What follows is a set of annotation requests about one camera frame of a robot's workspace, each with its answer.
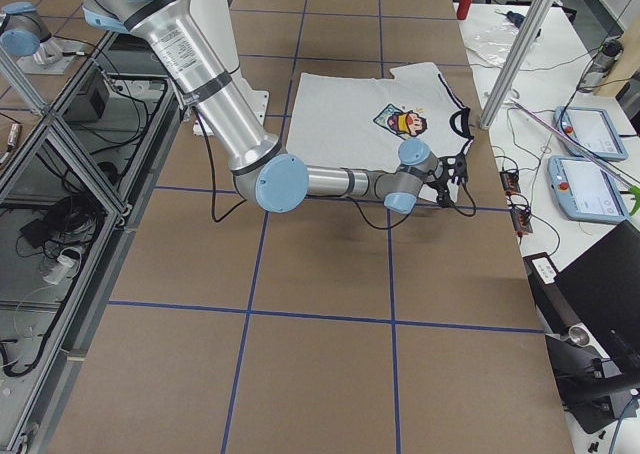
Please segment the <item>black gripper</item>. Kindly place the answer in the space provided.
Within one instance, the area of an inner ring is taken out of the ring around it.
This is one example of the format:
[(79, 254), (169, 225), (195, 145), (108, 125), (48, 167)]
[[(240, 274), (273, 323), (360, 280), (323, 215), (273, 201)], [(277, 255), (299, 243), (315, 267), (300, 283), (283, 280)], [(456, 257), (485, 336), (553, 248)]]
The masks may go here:
[(453, 183), (465, 189), (469, 180), (467, 170), (467, 159), (463, 152), (454, 156), (441, 156), (438, 158), (439, 166), (442, 168), (440, 174), (436, 175), (437, 203), (440, 207), (455, 205), (454, 193), (449, 188)]

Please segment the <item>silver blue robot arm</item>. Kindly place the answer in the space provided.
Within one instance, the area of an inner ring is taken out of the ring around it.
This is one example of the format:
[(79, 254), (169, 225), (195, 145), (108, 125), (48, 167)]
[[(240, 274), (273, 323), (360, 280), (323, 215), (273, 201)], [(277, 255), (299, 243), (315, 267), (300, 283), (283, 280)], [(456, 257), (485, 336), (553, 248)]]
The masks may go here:
[(31, 56), (37, 65), (48, 65), (62, 57), (36, 7), (27, 1), (1, 8), (1, 46), (14, 56)]
[(191, 0), (84, 0), (86, 21), (145, 40), (229, 155), (236, 191), (262, 209), (283, 213), (306, 196), (383, 201), (408, 215), (429, 187), (442, 207), (453, 207), (450, 186), (467, 186), (466, 154), (436, 156), (423, 141), (405, 140), (393, 172), (308, 166), (268, 133), (193, 19)]

